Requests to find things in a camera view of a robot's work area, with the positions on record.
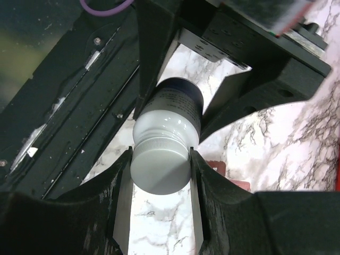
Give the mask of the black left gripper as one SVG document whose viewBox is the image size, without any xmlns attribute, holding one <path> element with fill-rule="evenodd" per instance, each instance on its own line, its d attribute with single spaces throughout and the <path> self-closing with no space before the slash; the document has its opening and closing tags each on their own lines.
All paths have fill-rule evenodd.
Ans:
<svg viewBox="0 0 340 255">
<path fill-rule="evenodd" d="M 208 1 L 184 1 L 180 23 L 179 42 L 192 51 L 211 62 L 253 67 L 225 77 L 203 115 L 201 142 L 254 112 L 311 99 L 331 71 L 321 60 L 327 44 L 315 23 L 278 36 Z"/>
</svg>

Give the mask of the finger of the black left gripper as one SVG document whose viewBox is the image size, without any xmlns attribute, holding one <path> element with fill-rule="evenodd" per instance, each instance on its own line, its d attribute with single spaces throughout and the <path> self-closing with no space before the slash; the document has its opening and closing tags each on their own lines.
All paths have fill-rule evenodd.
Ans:
<svg viewBox="0 0 340 255">
<path fill-rule="evenodd" d="M 177 48 L 180 1 L 136 1 L 140 54 L 137 119 L 149 100 L 169 58 Z"/>
</svg>

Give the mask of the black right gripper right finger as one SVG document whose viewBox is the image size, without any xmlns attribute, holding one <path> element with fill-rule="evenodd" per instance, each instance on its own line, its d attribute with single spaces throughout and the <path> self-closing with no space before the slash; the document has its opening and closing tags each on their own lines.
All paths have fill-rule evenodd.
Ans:
<svg viewBox="0 0 340 255">
<path fill-rule="evenodd" d="M 250 193 L 190 152 L 196 254 L 339 254 L 339 193 Z"/>
</svg>

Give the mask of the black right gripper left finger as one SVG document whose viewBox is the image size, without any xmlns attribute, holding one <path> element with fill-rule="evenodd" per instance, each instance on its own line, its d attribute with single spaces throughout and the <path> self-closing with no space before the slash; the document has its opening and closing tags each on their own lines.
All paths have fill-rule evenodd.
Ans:
<svg viewBox="0 0 340 255">
<path fill-rule="evenodd" d="M 132 150 L 57 199 L 1 193 L 1 254 L 127 254 Z"/>
</svg>

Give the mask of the red weekly pill organizer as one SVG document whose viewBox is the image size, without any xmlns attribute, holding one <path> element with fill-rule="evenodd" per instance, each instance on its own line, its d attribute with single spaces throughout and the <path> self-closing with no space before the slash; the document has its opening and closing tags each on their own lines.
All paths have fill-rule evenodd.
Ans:
<svg viewBox="0 0 340 255">
<path fill-rule="evenodd" d="M 208 165 L 221 176 L 227 178 L 232 183 L 236 184 L 238 187 L 250 192 L 251 191 L 251 184 L 250 182 L 246 181 L 243 178 L 234 178 L 231 177 L 230 173 L 227 171 L 226 163 L 223 161 L 217 160 L 208 160 Z"/>
</svg>

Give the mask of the white pill bottle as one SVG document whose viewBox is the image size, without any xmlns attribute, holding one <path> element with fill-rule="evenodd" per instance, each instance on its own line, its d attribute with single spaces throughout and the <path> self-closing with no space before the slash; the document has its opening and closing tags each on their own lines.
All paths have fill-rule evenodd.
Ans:
<svg viewBox="0 0 340 255">
<path fill-rule="evenodd" d="M 168 195 L 191 178 L 190 149 L 199 144 L 203 96 L 184 78 L 168 78 L 155 89 L 133 127 L 131 177 L 140 189 Z"/>
</svg>

